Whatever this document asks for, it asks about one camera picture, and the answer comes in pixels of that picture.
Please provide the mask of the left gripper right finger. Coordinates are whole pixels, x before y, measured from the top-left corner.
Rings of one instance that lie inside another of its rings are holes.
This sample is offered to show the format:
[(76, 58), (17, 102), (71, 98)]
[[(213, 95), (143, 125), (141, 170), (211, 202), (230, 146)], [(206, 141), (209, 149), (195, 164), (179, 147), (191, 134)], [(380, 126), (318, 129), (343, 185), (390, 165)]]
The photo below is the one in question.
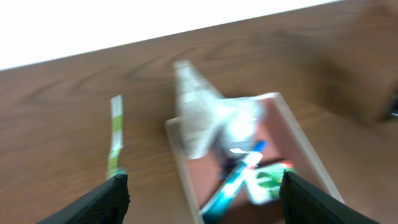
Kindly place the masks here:
[(291, 171), (279, 190), (286, 224), (378, 224)]

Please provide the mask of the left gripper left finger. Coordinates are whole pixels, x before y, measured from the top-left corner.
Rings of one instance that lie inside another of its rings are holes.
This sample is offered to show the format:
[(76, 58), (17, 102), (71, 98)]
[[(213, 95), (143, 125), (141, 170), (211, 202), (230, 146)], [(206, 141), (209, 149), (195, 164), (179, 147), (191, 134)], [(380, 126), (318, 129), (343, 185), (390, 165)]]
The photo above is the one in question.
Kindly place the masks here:
[(39, 224), (122, 224), (130, 202), (127, 180), (117, 174)]

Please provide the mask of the green white toothbrush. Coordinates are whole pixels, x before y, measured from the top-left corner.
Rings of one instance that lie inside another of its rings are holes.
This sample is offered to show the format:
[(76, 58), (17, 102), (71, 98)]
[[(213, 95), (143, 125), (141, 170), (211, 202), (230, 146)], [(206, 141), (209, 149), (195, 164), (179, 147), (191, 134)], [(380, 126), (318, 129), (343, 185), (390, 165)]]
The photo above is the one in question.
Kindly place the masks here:
[(108, 155), (108, 171), (107, 179), (117, 174), (125, 174), (126, 172), (119, 166), (119, 156), (124, 147), (123, 142), (123, 98), (121, 95), (115, 96), (110, 100), (111, 109), (111, 144)]

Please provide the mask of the green white soap box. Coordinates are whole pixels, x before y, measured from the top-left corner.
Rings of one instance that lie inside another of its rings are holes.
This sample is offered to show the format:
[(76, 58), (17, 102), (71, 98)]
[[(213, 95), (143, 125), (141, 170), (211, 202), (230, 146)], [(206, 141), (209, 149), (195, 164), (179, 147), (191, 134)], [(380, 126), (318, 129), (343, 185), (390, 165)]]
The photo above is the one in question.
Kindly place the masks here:
[(280, 161), (251, 170), (245, 180), (249, 201), (263, 205), (280, 199), (279, 190), (285, 171), (294, 171), (290, 161)]

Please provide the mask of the blue disposable razor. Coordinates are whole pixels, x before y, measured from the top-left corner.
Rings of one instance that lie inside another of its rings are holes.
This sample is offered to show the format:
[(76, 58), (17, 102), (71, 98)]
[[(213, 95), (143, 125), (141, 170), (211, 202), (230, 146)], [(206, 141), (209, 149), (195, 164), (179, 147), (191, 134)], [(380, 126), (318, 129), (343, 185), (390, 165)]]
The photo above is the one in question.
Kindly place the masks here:
[(244, 151), (240, 148), (228, 149), (225, 152), (226, 160), (223, 163), (221, 178), (227, 178), (232, 170), (237, 167), (238, 163), (241, 162), (250, 152), (262, 152), (267, 147), (267, 145), (267, 141), (261, 140), (258, 141), (256, 145), (248, 151)]

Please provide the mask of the red green toothpaste tube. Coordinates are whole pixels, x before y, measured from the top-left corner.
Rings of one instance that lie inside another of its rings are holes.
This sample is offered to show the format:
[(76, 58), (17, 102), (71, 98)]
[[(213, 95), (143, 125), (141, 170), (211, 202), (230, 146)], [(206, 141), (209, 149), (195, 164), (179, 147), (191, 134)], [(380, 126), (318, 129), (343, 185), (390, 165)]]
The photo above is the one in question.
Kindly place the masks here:
[(205, 224), (220, 222), (243, 187), (246, 177), (260, 163), (262, 157), (261, 152), (252, 151), (236, 164), (230, 175), (221, 184), (221, 187), (201, 209), (200, 213)]

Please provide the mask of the clear pump bottle blue liquid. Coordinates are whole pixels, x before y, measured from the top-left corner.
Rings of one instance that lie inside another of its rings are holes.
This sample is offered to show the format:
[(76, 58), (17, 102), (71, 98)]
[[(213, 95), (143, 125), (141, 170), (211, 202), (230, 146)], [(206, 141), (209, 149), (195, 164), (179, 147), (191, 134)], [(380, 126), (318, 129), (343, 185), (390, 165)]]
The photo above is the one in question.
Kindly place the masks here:
[(239, 158), (255, 145), (257, 124), (266, 109), (259, 100), (251, 97), (235, 98), (233, 103), (234, 111), (221, 126), (217, 143), (226, 157)]

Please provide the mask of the white conditioner tube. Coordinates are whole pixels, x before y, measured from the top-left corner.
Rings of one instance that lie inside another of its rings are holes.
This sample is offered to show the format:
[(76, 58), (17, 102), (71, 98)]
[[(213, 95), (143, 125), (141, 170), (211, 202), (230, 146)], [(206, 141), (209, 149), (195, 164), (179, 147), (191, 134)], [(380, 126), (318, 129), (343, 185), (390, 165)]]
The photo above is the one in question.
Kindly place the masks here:
[(207, 155), (220, 131), (215, 101), (221, 94), (189, 60), (174, 63), (178, 133), (187, 159)]

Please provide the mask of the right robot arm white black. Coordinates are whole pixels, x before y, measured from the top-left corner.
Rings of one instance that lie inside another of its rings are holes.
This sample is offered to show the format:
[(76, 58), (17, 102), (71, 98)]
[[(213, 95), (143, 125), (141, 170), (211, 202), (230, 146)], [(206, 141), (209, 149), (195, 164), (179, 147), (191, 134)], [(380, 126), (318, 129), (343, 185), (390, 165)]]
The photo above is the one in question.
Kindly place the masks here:
[(395, 94), (391, 106), (387, 112), (387, 119), (397, 119), (397, 117), (398, 117), (398, 97), (397, 94)]

